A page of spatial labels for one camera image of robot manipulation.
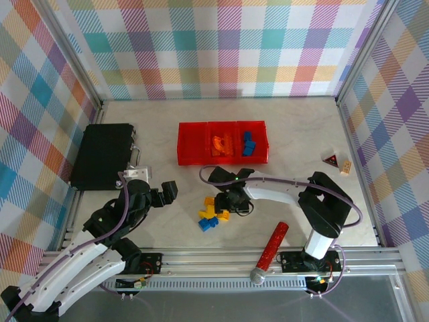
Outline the small electronics board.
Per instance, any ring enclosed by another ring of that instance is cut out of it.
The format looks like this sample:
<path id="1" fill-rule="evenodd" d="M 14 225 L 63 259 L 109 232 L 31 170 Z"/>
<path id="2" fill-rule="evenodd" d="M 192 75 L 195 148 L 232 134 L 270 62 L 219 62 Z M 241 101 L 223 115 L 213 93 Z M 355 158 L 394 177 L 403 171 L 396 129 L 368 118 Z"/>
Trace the small electronics board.
<path id="1" fill-rule="evenodd" d="M 309 292 L 325 292 L 328 289 L 329 277 L 307 276 L 306 288 Z"/>
<path id="2" fill-rule="evenodd" d="M 132 288 L 142 289 L 147 286 L 148 279 L 145 277 L 138 278 L 137 280 L 121 279 L 115 280 L 116 288 Z"/>

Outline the red glitter toy microphone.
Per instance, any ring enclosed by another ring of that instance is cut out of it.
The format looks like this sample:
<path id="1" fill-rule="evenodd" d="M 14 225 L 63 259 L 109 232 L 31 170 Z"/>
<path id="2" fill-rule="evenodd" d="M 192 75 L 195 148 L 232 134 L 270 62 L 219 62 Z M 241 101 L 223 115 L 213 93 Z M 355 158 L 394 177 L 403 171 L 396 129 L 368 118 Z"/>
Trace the red glitter toy microphone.
<path id="1" fill-rule="evenodd" d="M 289 226 L 280 221 L 275 227 L 267 245 L 265 246 L 256 266 L 250 273 L 250 280 L 254 285 L 260 286 L 265 281 L 268 268 L 275 258 L 283 239 L 285 238 Z"/>

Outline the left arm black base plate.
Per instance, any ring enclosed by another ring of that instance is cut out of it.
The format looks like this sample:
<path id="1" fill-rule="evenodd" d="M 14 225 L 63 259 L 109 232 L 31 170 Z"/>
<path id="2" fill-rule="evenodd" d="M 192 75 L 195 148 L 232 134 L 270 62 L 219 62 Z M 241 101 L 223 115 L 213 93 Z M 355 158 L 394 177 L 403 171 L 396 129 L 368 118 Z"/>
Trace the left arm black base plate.
<path id="1" fill-rule="evenodd" d="M 143 275 L 157 275 L 162 269 L 162 253 L 141 253 L 137 272 Z"/>

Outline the aluminium frame post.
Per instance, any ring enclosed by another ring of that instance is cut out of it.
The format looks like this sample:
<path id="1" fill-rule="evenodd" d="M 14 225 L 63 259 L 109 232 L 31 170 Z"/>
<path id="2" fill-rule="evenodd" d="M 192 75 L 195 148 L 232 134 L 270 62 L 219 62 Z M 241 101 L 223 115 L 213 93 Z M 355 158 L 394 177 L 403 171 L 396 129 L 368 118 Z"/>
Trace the aluminium frame post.
<path id="1" fill-rule="evenodd" d="M 76 51 L 74 50 L 67 33 L 63 30 L 57 17 L 50 7 L 48 0 L 31 0 L 37 9 L 38 13 L 46 23 L 53 38 L 58 43 L 65 59 L 70 63 L 77 79 L 81 82 L 83 89 L 87 92 L 90 100 L 97 106 L 97 109 L 103 108 L 103 100 L 99 97 L 95 86 L 93 85 L 89 75 L 86 73 L 83 64 L 81 63 Z"/>
<path id="2" fill-rule="evenodd" d="M 352 89 L 400 1 L 375 0 L 374 8 L 368 18 L 364 19 L 365 25 L 362 31 L 358 33 L 359 38 L 352 41 L 355 46 L 336 86 L 335 102 L 337 107 L 342 105 Z"/>

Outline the aluminium mounting rail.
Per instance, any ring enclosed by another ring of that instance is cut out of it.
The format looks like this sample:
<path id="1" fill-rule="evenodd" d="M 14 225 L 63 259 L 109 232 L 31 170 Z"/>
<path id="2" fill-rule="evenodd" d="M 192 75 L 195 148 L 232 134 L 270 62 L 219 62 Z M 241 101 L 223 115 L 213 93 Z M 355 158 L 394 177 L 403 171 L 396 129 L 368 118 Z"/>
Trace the aluminium mounting rail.
<path id="1" fill-rule="evenodd" d="M 344 276 L 394 275 L 406 272 L 396 248 L 344 247 Z M 143 253 L 161 253 L 162 277 L 249 277 L 263 248 L 142 248 Z"/>

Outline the black hard carrying case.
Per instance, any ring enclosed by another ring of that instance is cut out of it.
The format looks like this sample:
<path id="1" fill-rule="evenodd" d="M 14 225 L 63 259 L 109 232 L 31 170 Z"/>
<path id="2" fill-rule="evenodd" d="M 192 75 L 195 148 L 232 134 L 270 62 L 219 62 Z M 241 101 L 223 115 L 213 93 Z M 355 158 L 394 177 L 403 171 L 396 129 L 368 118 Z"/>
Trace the black hard carrying case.
<path id="1" fill-rule="evenodd" d="M 129 123 L 90 124 L 86 127 L 70 175 L 78 191 L 114 191 L 119 172 L 131 164 L 135 128 Z"/>

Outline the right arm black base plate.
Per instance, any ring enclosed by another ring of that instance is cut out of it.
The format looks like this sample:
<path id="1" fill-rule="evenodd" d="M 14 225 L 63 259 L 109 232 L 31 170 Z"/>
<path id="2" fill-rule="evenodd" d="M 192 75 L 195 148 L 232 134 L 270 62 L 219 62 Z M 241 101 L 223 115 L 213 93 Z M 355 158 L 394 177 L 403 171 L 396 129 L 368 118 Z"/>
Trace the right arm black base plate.
<path id="1" fill-rule="evenodd" d="M 327 251 L 322 259 L 308 255 L 304 250 L 280 252 L 280 264 L 283 273 L 292 272 L 340 272 L 342 270 L 339 253 Z"/>

